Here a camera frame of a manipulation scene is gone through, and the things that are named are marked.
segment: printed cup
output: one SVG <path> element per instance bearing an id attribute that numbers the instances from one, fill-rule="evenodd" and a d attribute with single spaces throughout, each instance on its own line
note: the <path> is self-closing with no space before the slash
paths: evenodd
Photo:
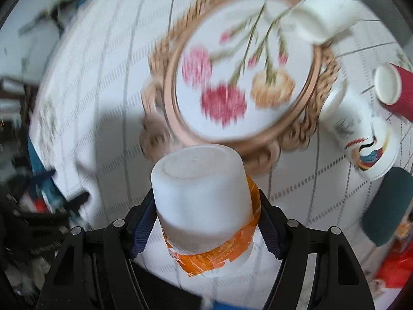
<path id="1" fill-rule="evenodd" d="M 373 116 L 369 105 L 347 83 L 330 93 L 319 121 L 364 179 L 374 181 L 393 166 L 399 151 L 396 134 L 385 120 Z"/>
<path id="2" fill-rule="evenodd" d="M 413 73 L 391 63 L 380 65 L 374 91 L 384 108 L 413 122 Z"/>
<path id="3" fill-rule="evenodd" d="M 304 0 L 288 14 L 297 34 L 311 44 L 323 44 L 359 19 L 357 0 Z"/>
<path id="4" fill-rule="evenodd" d="M 258 208 L 236 151 L 213 144 L 181 149 L 157 162 L 151 180 L 169 253 L 185 271 L 221 276 L 248 259 Z"/>

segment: rainbow design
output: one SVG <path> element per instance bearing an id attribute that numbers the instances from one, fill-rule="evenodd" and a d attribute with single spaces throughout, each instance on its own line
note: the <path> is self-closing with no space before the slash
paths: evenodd
<path id="1" fill-rule="evenodd" d="M 355 140 L 347 143 L 346 149 L 350 148 L 352 145 L 356 145 L 357 143 L 362 143 L 364 141 L 365 141 L 365 139 L 355 139 Z"/>
<path id="2" fill-rule="evenodd" d="M 389 143 L 389 137 L 390 137 L 390 135 L 389 135 L 389 133 L 387 133 L 386 134 L 386 140 L 385 140 L 385 143 L 383 144 L 383 147 L 381 147 L 380 149 L 377 149 L 377 150 L 373 150 L 367 156 L 361 156 L 360 151 L 362 151 L 362 149 L 372 147 L 373 145 L 375 145 L 377 143 L 376 137 L 374 137 L 373 143 L 370 143 L 368 145 L 362 145 L 360 148 L 355 148 L 355 150 L 357 150 L 357 154 L 359 156 L 356 164 L 357 164 L 358 168 L 360 168 L 360 170 L 362 170 L 362 171 L 369 170 L 372 166 L 374 166 L 378 162 L 378 160 L 381 158 L 381 156 L 386 151 L 387 145 Z"/>

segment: grid pattern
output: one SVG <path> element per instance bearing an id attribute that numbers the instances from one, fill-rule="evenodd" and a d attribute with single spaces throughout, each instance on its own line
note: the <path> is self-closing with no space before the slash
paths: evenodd
<path id="1" fill-rule="evenodd" d="M 150 188 L 150 166 L 139 134 L 143 107 L 140 91 L 149 81 L 146 57 L 192 0 L 91 0 L 63 37 L 41 86 L 30 137 L 45 166 L 54 166 L 56 184 L 67 197 L 82 189 L 91 201 L 82 216 L 105 227 L 142 202 Z M 399 64 L 400 46 L 380 20 L 364 8 L 362 21 L 341 34 L 333 49 L 341 64 L 336 84 L 348 79 L 374 111 L 400 136 L 396 165 L 413 165 L 411 124 L 382 108 L 372 90 L 378 64 Z M 53 138 L 42 137 L 44 122 Z M 364 181 L 322 129 L 305 150 L 282 153 L 276 167 L 254 178 L 273 205 L 308 227 L 339 225 L 359 260 L 372 248 L 360 218 L 380 180 Z M 251 257 L 234 274 L 189 278 L 168 255 L 156 222 L 137 262 L 164 280 L 193 293 L 243 307 L 261 308 L 280 262 L 265 248 L 259 230 Z M 311 290 L 314 259 L 308 260 L 305 294 Z"/>

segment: blue cloth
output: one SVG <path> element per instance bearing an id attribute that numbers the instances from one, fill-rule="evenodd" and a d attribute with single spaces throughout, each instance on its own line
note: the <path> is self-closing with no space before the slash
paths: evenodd
<path id="1" fill-rule="evenodd" d="M 27 141 L 27 148 L 28 148 L 28 155 L 30 157 L 30 163 L 31 163 L 31 168 L 34 176 L 44 174 L 47 170 L 43 166 L 42 161 L 40 160 L 39 156 L 36 153 L 36 150 L 34 149 L 33 143 L 28 138 Z M 52 207 L 53 211 L 59 208 L 64 204 L 66 201 L 60 190 L 57 188 L 57 186 L 54 184 L 53 179 L 49 178 L 46 179 L 45 181 L 42 182 L 39 187 L 43 190 L 44 194 L 46 195 L 47 201 Z M 33 190 L 36 190 L 34 187 L 30 188 L 30 196 L 31 197 L 36 197 L 37 194 L 33 192 Z"/>
<path id="2" fill-rule="evenodd" d="M 234 307 L 232 305 L 215 302 L 212 310 L 250 310 L 246 307 Z"/>

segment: white fabric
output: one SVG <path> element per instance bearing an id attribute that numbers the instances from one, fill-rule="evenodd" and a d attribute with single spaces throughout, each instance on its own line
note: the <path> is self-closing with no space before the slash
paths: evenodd
<path id="1" fill-rule="evenodd" d="M 170 10 L 175 20 L 191 1 L 173 0 L 171 9 L 172 0 L 92 0 L 65 33 L 42 82 L 30 137 L 44 165 L 56 167 L 56 184 L 65 196 L 81 189 L 91 193 L 81 214 L 94 228 L 124 217 L 150 188 L 149 164 L 139 146 L 140 91 L 150 79 L 147 56 L 167 30 Z M 347 78 L 391 123 L 402 141 L 396 165 L 410 171 L 410 123 L 384 110 L 371 89 L 373 69 L 400 64 L 400 46 L 369 9 L 362 14 L 363 21 L 333 44 L 341 64 L 337 83 Z M 270 174 L 254 180 L 287 217 L 316 229 L 338 225 L 358 259 L 370 252 L 359 221 L 380 180 L 361 179 L 324 131 L 316 132 L 307 149 L 283 152 Z M 168 255 L 158 223 L 137 261 L 186 290 L 256 309 L 264 305 L 280 266 L 257 231 L 242 269 L 216 279 L 189 278 Z M 299 308 L 309 297 L 314 262 L 311 256 Z"/>

